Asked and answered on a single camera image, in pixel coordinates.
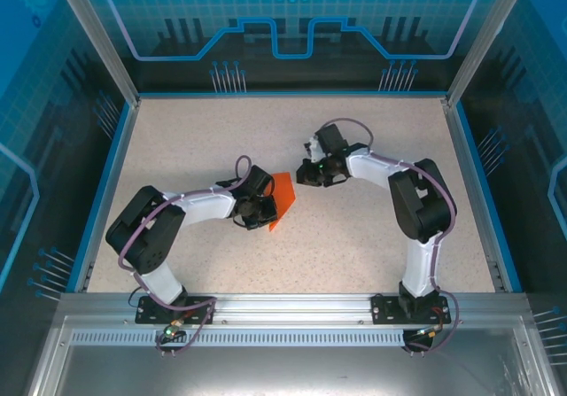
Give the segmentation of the long blue trim strip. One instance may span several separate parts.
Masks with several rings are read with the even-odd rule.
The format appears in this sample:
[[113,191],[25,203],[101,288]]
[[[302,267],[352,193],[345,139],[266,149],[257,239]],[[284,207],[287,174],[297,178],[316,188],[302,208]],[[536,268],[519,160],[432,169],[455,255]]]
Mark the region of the long blue trim strip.
[[141,99],[231,99],[268,97],[393,97],[393,98],[440,98],[445,91],[379,91],[379,90],[284,90],[248,92],[140,92]]

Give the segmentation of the aluminium base beam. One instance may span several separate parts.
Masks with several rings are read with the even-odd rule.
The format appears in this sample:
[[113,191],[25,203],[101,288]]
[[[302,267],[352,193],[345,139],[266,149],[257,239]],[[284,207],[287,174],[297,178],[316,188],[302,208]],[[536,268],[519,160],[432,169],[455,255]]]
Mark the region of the aluminium base beam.
[[[55,321],[67,325],[130,326],[135,308],[126,293],[71,293],[62,296]],[[221,294],[213,325],[220,327],[369,327],[369,294]],[[453,322],[469,328],[530,322],[522,293],[458,293],[449,299]]]

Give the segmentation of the blue circuit print side panel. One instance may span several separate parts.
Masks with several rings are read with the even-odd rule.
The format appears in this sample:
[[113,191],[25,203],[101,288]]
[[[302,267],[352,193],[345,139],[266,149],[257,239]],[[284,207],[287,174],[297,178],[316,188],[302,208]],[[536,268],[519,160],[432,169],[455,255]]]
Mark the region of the blue circuit print side panel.
[[0,0],[0,396],[26,396],[128,102],[67,0]]
[[460,102],[567,396],[567,0],[517,0]]

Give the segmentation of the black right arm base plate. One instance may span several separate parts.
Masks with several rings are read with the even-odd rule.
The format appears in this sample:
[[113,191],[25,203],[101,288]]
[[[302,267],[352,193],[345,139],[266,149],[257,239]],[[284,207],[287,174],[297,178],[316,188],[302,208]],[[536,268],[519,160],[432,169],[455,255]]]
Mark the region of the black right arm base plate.
[[370,312],[375,325],[429,325],[452,322],[447,299],[435,291],[417,299],[406,294],[386,296],[378,293],[370,299]]

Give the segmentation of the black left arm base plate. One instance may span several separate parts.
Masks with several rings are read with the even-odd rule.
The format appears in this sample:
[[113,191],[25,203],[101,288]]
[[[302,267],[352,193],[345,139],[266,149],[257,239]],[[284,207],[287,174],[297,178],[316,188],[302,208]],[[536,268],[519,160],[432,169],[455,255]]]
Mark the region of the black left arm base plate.
[[187,311],[174,311],[164,308],[156,303],[150,296],[143,296],[138,300],[136,307],[136,324],[169,324],[173,320],[182,320],[184,324],[199,325],[211,307],[209,304],[200,308],[194,306],[204,303],[208,297],[181,296],[174,305],[176,307],[189,307]]

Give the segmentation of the metal tray frame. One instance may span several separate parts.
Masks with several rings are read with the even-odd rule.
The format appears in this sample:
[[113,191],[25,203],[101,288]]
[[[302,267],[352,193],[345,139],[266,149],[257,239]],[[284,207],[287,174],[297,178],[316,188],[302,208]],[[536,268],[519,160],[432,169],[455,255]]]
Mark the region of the metal tray frame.
[[463,327],[443,348],[72,346],[50,332],[24,396],[560,396],[527,323]]

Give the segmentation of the aluminium frame post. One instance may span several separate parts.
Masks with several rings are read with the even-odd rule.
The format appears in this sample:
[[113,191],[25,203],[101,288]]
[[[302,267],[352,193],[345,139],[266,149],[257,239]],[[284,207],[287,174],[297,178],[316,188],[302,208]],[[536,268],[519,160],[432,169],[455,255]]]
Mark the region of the aluminium frame post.
[[496,36],[500,33],[517,0],[495,0],[491,10],[479,29],[478,34],[455,78],[453,79],[446,99],[442,102],[445,114],[454,110],[465,90],[468,88],[485,55],[491,48]]
[[139,94],[90,0],[66,0],[130,107],[139,107]]

